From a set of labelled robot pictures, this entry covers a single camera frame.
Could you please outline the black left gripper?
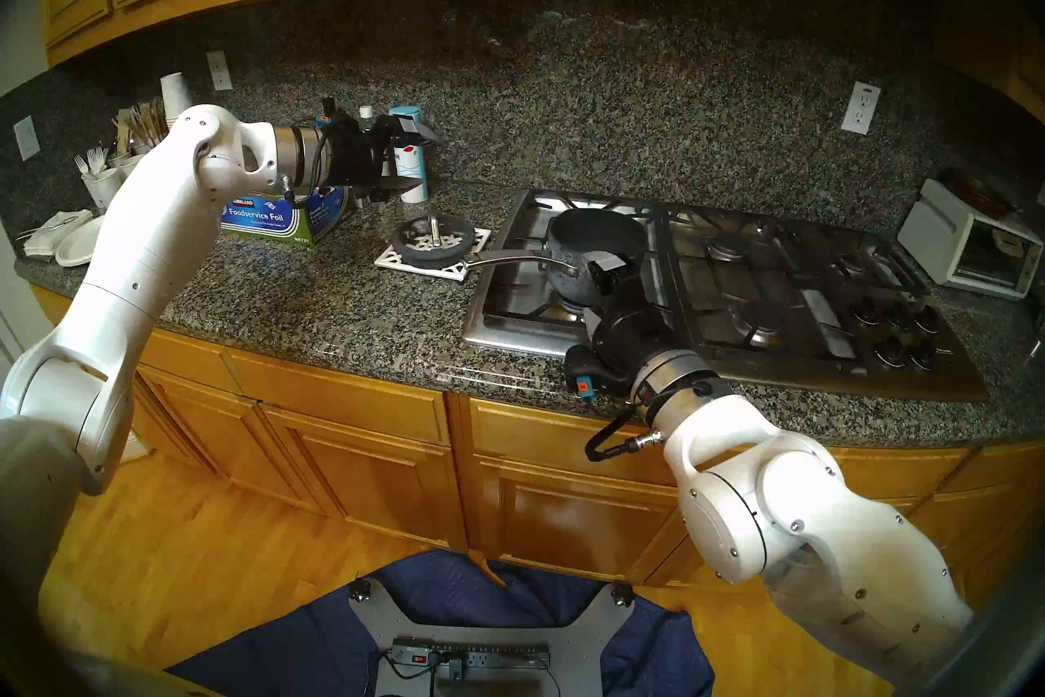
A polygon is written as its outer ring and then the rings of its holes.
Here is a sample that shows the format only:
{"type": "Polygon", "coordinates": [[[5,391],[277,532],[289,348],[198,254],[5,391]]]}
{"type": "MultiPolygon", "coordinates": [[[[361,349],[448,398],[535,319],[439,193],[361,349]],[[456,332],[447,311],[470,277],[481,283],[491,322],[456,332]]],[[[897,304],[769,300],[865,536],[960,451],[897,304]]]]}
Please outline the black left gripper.
{"type": "Polygon", "coordinates": [[[394,147],[439,146],[438,136],[409,116],[378,116],[364,130],[358,120],[339,109],[327,113],[321,127],[321,186],[352,189],[355,202],[386,202],[424,186],[423,178],[384,175],[388,154],[394,147]]]}

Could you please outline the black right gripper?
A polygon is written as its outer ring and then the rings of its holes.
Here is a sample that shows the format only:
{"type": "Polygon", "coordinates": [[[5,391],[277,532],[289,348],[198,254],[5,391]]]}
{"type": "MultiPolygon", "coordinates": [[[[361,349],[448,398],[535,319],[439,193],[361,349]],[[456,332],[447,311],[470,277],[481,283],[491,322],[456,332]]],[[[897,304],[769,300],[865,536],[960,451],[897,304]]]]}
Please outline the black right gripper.
{"type": "Polygon", "coordinates": [[[600,296],[612,296],[588,328],[586,307],[567,307],[574,345],[591,346],[596,374],[607,381],[633,381],[653,357],[678,348],[678,336],[644,287],[622,287],[635,280],[635,263],[627,255],[587,255],[587,270],[600,296]]]}

